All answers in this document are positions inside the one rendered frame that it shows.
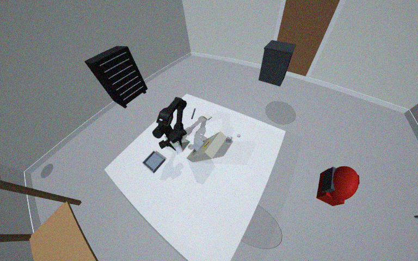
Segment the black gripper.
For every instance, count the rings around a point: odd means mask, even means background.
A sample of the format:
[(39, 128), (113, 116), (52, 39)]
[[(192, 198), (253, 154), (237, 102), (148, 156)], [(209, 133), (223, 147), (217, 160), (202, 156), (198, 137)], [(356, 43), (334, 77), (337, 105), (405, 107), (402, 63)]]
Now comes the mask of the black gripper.
[[(167, 137), (167, 133), (171, 133), (171, 130), (173, 130), (172, 129), (172, 127), (169, 129), (169, 130), (167, 130), (166, 132), (165, 132), (165, 135), (166, 135), (166, 137)], [(180, 137), (180, 140), (179, 140), (179, 143), (180, 143), (180, 145), (182, 146), (182, 141), (181, 141), (181, 139), (183, 138), (182, 136), (184, 136), (184, 135), (186, 135), (187, 133), (186, 133), (186, 131), (184, 130), (184, 129), (181, 129), (180, 131), (180, 134), (181, 134), (181, 137)], [(168, 138), (168, 137), (167, 137)], [(168, 147), (171, 147), (171, 148), (173, 148), (174, 150), (176, 150), (171, 144), (170, 144), (170, 140), (166, 140), (166, 141), (160, 141), (159, 142), (159, 145), (160, 145), (160, 147), (161, 147), (161, 149), (163, 149), (163, 148), (165, 148), (166, 146)]]

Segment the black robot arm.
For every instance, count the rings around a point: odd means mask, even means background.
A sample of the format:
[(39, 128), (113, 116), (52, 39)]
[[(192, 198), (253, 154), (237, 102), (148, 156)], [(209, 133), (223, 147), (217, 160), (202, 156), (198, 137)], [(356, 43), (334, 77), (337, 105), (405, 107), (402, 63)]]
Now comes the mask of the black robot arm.
[[(177, 109), (177, 120), (174, 125), (174, 129), (171, 133), (167, 133), (168, 140), (173, 144), (180, 140), (180, 130), (183, 129), (182, 116), (183, 110), (187, 106), (187, 102), (182, 98), (175, 97), (173, 102), (167, 107), (163, 108), (158, 115), (157, 123), (158, 126), (153, 130), (152, 134), (155, 138), (160, 139), (164, 133), (171, 128), (171, 122), (173, 120), (173, 113)], [(160, 121), (161, 119), (161, 121)]]

